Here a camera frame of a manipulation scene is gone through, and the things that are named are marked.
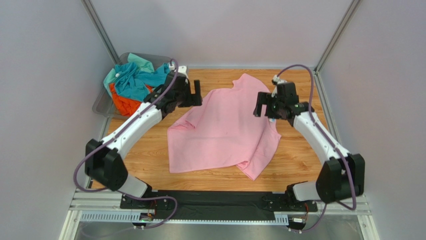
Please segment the pink t shirt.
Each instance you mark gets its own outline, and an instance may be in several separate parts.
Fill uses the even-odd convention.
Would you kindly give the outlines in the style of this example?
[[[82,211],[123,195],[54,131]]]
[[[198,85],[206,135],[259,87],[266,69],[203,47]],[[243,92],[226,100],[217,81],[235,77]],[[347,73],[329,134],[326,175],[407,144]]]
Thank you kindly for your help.
[[[235,166],[255,180],[271,162],[281,135],[267,117],[256,117],[259,92],[268,92],[246,73],[231,88],[211,90],[167,130],[172,174]]]

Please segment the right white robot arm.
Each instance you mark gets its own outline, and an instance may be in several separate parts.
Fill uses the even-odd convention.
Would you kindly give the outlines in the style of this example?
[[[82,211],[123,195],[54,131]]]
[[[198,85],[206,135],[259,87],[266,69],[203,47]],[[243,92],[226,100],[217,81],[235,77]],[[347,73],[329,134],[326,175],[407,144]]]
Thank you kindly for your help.
[[[288,121],[306,139],[322,165],[315,181],[287,186],[286,194],[292,201],[355,202],[364,193],[364,158],[350,153],[333,138],[309,103],[299,100],[293,82],[277,83],[272,93],[259,92],[253,114]]]

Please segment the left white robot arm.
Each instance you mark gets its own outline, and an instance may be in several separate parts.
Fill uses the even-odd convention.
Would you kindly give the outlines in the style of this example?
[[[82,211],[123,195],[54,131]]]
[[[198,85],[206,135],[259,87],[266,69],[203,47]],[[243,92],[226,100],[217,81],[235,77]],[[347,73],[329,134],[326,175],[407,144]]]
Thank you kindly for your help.
[[[148,130],[176,108],[201,106],[202,101],[200,81],[189,81],[185,65],[171,64],[164,84],[154,88],[131,117],[102,140],[86,144],[85,174],[108,190],[144,198],[150,186],[128,172],[124,159]]]

